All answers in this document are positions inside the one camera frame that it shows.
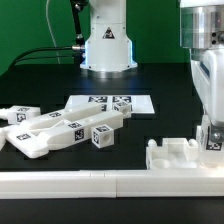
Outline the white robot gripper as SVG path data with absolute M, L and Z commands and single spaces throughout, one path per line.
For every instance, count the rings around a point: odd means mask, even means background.
M 191 61 L 192 79 L 210 118 L 209 139 L 224 142 L 224 49 L 206 50 L 199 61 Z

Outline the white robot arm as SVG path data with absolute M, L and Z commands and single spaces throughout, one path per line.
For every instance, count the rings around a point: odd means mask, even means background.
M 168 55 L 175 22 L 189 50 L 194 86 L 208 116 L 208 137 L 224 142 L 224 0 L 71 0 L 80 68 L 102 77 Z

